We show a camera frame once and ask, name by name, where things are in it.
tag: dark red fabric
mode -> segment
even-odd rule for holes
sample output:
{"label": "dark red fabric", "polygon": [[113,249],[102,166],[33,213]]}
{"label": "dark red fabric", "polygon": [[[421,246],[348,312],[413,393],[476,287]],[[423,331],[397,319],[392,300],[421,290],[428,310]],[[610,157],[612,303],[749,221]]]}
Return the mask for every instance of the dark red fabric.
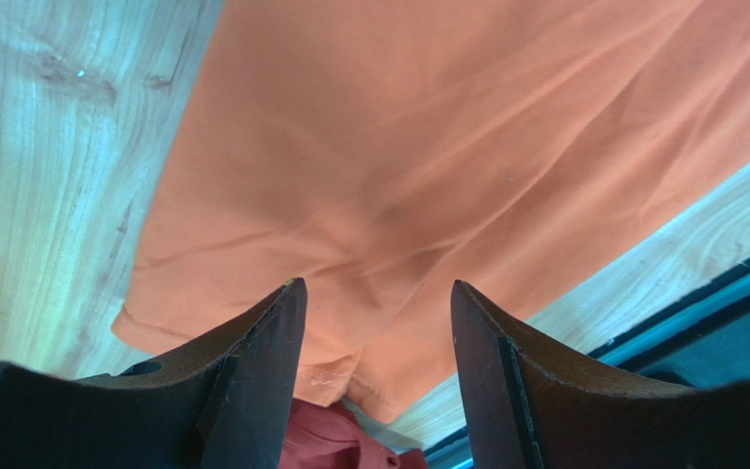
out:
{"label": "dark red fabric", "polygon": [[321,407],[294,400],[281,469],[427,469],[418,449],[397,455],[366,435],[348,409],[335,403]]}

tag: orange fabric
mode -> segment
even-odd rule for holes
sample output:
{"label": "orange fabric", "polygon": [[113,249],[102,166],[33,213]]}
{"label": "orange fabric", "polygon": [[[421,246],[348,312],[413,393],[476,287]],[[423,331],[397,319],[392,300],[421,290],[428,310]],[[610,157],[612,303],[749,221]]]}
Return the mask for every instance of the orange fabric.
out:
{"label": "orange fabric", "polygon": [[305,277],[296,396],[388,422],[455,371],[453,280],[528,318],[748,161],[750,1],[232,0],[114,331]]}

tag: light wood plank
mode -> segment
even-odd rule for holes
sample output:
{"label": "light wood plank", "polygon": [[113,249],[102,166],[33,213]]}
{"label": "light wood plank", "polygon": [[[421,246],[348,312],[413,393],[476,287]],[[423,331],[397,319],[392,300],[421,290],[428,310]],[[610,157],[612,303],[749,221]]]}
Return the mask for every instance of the light wood plank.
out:
{"label": "light wood plank", "polygon": [[109,325],[221,0],[0,0],[0,360],[146,357]]}
{"label": "light wood plank", "polygon": [[[528,323],[588,353],[749,257],[750,164]],[[465,425],[458,377],[391,425],[360,418],[393,448],[428,448]]]}

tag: orange cloth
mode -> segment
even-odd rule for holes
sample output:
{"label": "orange cloth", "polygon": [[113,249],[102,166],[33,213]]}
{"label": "orange cloth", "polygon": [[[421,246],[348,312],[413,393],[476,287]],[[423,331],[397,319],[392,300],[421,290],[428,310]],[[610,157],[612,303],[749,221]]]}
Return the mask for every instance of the orange cloth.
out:
{"label": "orange cloth", "polygon": [[388,422],[455,371],[453,280],[528,318],[748,161],[750,0],[231,0],[114,331],[305,277],[295,395]]}

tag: wooden surface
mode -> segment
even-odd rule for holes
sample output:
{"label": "wooden surface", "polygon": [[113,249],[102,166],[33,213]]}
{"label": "wooden surface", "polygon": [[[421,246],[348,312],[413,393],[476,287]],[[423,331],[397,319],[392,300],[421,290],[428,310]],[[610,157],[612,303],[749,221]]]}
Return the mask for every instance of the wooden surface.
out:
{"label": "wooden surface", "polygon": [[[145,355],[109,331],[221,1],[0,0],[0,360],[64,377]],[[530,323],[588,352],[750,256],[750,165]],[[395,447],[464,425],[450,378]]]}
{"label": "wooden surface", "polygon": [[[528,323],[588,353],[749,257],[750,164]],[[389,426],[361,421],[393,448],[434,445],[465,425],[458,377]]]}
{"label": "wooden surface", "polygon": [[221,1],[0,0],[0,360],[64,377],[109,331]]}

